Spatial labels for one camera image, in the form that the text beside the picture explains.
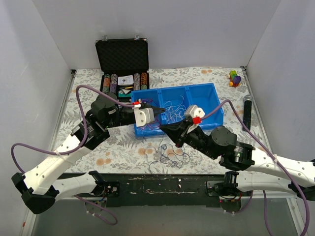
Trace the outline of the blue three-compartment plastic bin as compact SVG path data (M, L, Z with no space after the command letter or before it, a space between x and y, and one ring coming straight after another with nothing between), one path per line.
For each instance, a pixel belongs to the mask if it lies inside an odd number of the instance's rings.
M181 121L190 105L197 105L205 114L209 114L220 104L212 83L133 91L131 98L133 102L141 99L148 101L152 106L166 109L157 116L154 123L143 127L134 126L137 137L162 135L159 126Z

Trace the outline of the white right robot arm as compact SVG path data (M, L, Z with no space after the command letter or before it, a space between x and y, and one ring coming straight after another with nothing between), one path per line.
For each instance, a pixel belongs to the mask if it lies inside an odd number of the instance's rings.
M237 135L224 126L214 128L209 135L185 119L160 129L176 147L187 144L219 164L228 172L223 181L209 186L209 192L219 196L235 195L253 190L279 191L296 194L308 201L315 199L315 162L296 161L280 156L270 157L252 145L237 141Z

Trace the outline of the black handheld microphone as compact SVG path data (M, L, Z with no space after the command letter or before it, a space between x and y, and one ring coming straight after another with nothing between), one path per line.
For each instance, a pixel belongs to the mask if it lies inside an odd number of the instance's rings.
M243 109L243 123L245 127L251 129L251 120L252 120L252 96L246 95L244 97L244 109Z

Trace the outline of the black metal base rail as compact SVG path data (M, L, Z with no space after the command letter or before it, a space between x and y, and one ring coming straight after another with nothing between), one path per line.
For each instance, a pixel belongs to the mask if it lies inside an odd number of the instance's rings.
M220 207L213 185L222 183L224 175L151 175L101 174L102 187L96 193L80 193L95 197L107 207L132 206L206 206Z

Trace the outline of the black poker chip case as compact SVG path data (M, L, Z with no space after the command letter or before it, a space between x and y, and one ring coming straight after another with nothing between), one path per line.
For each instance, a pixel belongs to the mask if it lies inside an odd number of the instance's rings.
M128 102L132 91L150 88L146 38L102 39L95 42L95 48L102 71L101 92L112 92Z

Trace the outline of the colourful toy block train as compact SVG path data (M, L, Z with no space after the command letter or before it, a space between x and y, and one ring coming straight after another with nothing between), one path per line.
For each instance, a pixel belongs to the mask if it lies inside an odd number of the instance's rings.
M231 70L226 77L229 80L229 86L235 88L240 85L242 80L235 70Z

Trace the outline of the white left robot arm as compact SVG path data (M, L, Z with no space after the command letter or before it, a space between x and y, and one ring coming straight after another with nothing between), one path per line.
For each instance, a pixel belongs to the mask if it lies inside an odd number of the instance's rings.
M128 124L142 127L156 121L165 109L147 102L125 104L113 93L99 93L91 108L81 114L82 121L76 125L55 151L44 151L26 144L32 150L47 157L30 171L20 170L12 176L12 182L21 193L27 208L41 214L63 198L81 193L95 197L105 195L107 181L98 171L90 171L78 177L61 179L61 175L79 159L86 156L110 137L108 128L125 119Z

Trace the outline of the floral patterned table mat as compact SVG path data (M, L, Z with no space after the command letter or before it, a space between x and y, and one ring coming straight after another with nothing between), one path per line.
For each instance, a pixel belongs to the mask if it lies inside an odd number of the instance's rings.
M251 132L242 130L237 118L243 115L243 99L251 93L251 88L246 75L242 75L238 87L230 87L226 77L228 73L228 68L150 69L150 88L213 83L219 100L230 100L223 106L224 125L244 143L259 149L269 146L256 108L252 109ZM79 69L73 76L62 106L63 116L55 135L55 147L62 144L81 119L75 95L78 86L88 85L97 89L101 85L101 77L99 69ZM68 171L86 173L96 170L104 174L222 174L226 171L217 160L187 145L182 149L175 148L166 136L136 137L132 125L110 128L109 133L109 139L78 160Z

